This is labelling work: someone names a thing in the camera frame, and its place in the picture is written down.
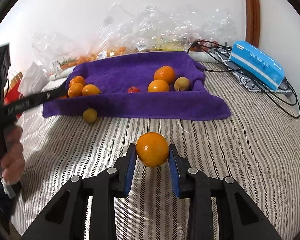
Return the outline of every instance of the blue tissue package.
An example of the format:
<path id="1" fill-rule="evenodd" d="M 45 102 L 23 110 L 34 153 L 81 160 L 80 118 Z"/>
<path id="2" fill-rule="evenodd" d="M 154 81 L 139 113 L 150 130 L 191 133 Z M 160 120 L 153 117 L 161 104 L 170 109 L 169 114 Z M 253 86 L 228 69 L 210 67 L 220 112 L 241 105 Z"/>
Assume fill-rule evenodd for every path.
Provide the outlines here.
<path id="1" fill-rule="evenodd" d="M 254 74 L 267 87 L 277 90 L 284 78 L 282 66 L 246 41 L 236 41 L 229 59 Z"/>

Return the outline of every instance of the gripped orange fruit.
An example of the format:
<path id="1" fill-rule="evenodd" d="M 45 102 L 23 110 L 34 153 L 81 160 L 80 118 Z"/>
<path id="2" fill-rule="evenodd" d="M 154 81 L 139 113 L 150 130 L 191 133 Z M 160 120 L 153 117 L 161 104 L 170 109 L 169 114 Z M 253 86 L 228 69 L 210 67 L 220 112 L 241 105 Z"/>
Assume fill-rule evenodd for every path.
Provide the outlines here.
<path id="1" fill-rule="evenodd" d="M 169 157 L 169 146 L 165 138 L 156 132 L 141 135 L 136 144 L 140 161 L 147 167 L 164 164 Z"/>
<path id="2" fill-rule="evenodd" d="M 76 76 L 72 80 L 70 80 L 69 87 L 71 87 L 75 83 L 80 83 L 83 86 L 86 85 L 86 81 L 84 80 L 83 76 Z"/>
<path id="3" fill-rule="evenodd" d="M 154 80 L 161 79 L 167 82 L 168 84 L 174 82 L 175 77 L 176 75 L 174 73 L 174 70 L 170 66 L 163 66 L 161 68 L 158 68 L 153 75 Z"/>
<path id="4" fill-rule="evenodd" d="M 101 91 L 98 87 L 92 84 L 85 85 L 82 89 L 82 95 L 83 96 L 93 96 L 100 94 Z"/>
<path id="5" fill-rule="evenodd" d="M 81 83 L 74 83 L 68 89 L 68 96 L 70 98 L 82 96 L 83 85 Z"/>
<path id="6" fill-rule="evenodd" d="M 157 79 L 153 80 L 148 86 L 148 92 L 168 92 L 169 85 L 167 82 Z"/>

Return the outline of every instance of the blue gripper pad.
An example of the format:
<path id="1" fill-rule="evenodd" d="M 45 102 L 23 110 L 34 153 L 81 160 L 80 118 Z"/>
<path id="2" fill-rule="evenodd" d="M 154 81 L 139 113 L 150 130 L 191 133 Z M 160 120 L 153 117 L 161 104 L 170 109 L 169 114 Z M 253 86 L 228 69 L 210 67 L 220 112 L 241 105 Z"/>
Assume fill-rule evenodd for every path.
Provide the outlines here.
<path id="1" fill-rule="evenodd" d="M 136 148 L 134 147 L 134 150 L 131 154 L 130 161 L 128 164 L 127 173 L 125 176 L 125 186 L 124 186 L 124 194 L 127 196 L 131 190 L 132 180 L 133 180 L 133 174 L 134 174 L 134 168 L 136 166 L 137 161 L 137 153 Z"/>
<path id="2" fill-rule="evenodd" d="M 180 188 L 179 188 L 180 176 L 179 176 L 179 172 L 177 169 L 176 160 L 174 159 L 174 156 L 173 156 L 173 153 L 172 153 L 172 150 L 170 147 L 169 147 L 169 168 L 170 168 L 173 192 L 176 194 L 176 197 L 178 198 L 180 196 Z"/>

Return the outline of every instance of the red fruit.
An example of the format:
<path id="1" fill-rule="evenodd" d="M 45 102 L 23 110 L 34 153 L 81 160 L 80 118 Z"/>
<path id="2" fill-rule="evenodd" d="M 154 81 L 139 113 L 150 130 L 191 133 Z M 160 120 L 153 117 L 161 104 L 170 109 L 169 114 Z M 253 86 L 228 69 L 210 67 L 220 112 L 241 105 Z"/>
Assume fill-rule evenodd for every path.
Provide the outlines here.
<path id="1" fill-rule="evenodd" d="M 140 92 L 140 90 L 136 87 L 129 87 L 127 92 L 128 93 L 136 93 L 136 92 Z"/>

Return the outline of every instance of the yellow-green fruit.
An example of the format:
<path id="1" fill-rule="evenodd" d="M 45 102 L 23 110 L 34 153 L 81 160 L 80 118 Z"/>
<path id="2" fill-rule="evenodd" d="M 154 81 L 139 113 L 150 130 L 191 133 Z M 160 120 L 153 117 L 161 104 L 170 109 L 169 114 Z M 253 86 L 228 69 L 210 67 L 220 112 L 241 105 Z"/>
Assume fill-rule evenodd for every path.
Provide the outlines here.
<path id="1" fill-rule="evenodd" d="M 88 108 L 86 111 L 83 112 L 82 116 L 87 123 L 94 123 L 98 117 L 98 113 L 96 110 Z"/>
<path id="2" fill-rule="evenodd" d="M 174 83 L 175 91 L 187 91 L 190 88 L 190 80 L 185 77 L 178 78 Z"/>

